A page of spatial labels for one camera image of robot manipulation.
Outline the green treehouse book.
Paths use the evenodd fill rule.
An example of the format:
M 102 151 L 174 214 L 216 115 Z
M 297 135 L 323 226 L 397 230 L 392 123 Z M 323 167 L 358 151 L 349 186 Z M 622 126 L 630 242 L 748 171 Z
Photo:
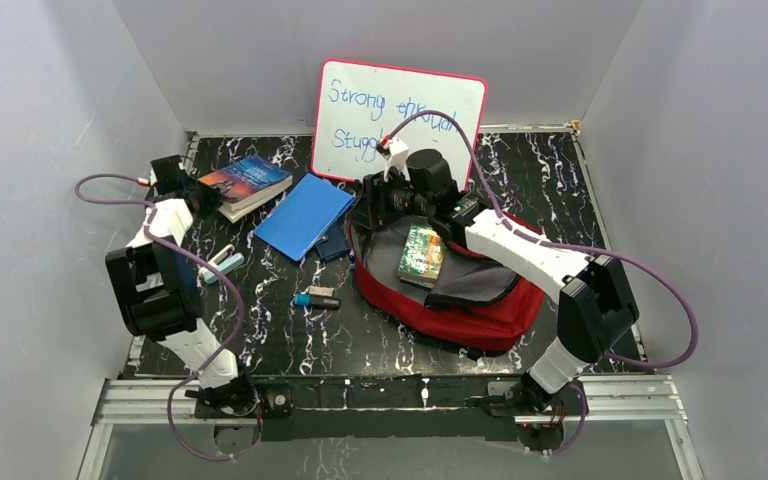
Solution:
M 445 254 L 445 243 L 430 225 L 413 223 L 397 268 L 399 280 L 426 290 L 433 289 Z

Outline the Jane Eyre paperback book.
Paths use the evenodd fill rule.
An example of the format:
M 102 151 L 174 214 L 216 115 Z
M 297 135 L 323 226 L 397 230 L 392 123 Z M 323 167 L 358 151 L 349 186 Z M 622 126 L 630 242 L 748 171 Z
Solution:
M 254 154 L 203 175 L 199 181 L 218 192 L 218 211 L 231 223 L 237 223 L 287 190 L 293 177 L 289 171 Z

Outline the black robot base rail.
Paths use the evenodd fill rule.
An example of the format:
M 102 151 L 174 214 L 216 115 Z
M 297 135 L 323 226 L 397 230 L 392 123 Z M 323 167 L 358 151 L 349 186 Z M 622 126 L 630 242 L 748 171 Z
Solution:
M 259 420 L 267 442 L 479 437 L 545 451 L 563 443 L 563 423 L 579 410 L 572 394 L 531 393 L 517 375 L 262 377 L 190 396 L 197 418 Z

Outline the blue notebook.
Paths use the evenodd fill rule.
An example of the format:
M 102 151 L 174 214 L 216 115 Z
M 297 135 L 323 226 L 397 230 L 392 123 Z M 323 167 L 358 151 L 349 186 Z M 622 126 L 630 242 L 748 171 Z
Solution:
M 353 202 L 347 191 L 307 174 L 254 229 L 254 236 L 299 262 Z

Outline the small grey eraser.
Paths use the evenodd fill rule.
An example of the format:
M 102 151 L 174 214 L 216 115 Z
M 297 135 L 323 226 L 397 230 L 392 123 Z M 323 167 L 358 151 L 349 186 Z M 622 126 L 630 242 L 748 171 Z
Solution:
M 311 295 L 332 297 L 334 295 L 334 289 L 330 287 L 310 286 L 307 292 Z

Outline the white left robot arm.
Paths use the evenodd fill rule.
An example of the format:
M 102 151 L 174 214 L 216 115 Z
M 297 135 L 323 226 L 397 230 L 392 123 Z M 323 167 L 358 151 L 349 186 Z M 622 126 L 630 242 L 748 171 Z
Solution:
M 259 391 L 202 319 L 197 271 L 181 251 L 195 214 L 216 196 L 185 172 L 178 155 L 150 166 L 151 204 L 144 224 L 125 247 L 105 258 L 124 324 L 132 335 L 166 347 L 196 374 L 195 399 L 225 414 L 246 416 L 257 407 Z

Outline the pink framed whiteboard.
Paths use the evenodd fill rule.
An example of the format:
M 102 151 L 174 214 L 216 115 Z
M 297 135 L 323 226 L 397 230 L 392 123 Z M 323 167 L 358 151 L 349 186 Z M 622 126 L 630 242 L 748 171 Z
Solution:
M 433 148 L 464 189 L 472 162 L 459 129 L 476 142 L 484 110 L 484 80 L 448 73 L 329 59 L 322 67 L 311 170 L 321 177 L 361 180 L 385 168 L 376 142 L 408 117 L 423 115 L 396 137 L 412 152 Z

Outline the dark blue wallet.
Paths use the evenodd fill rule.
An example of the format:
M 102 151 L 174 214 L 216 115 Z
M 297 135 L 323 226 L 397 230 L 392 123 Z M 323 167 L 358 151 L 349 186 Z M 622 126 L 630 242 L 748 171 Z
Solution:
M 316 242 L 315 250 L 319 259 L 325 263 L 340 259 L 350 253 L 349 241 L 339 221 L 335 221 L 328 227 Z

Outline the black blue marker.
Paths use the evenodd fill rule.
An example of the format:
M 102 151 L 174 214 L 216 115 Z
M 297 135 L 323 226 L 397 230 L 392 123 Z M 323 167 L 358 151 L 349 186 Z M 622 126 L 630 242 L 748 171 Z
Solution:
M 293 304 L 303 308 L 338 310 L 341 308 L 342 302 L 340 299 L 330 296 L 299 293 L 294 297 Z

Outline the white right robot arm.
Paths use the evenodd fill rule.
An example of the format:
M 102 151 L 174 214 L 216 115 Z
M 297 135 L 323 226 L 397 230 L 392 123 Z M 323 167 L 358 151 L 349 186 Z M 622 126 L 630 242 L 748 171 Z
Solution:
M 518 381 L 491 383 L 467 405 L 493 416 L 550 413 L 563 389 L 639 318 L 621 261 L 604 250 L 554 244 L 516 225 L 489 201 L 459 189 L 437 150 L 382 152 L 387 166 L 363 179 L 349 213 L 353 226 L 374 232 L 404 217 L 423 218 L 443 240 L 511 270 L 557 306 L 556 335 L 545 352 Z

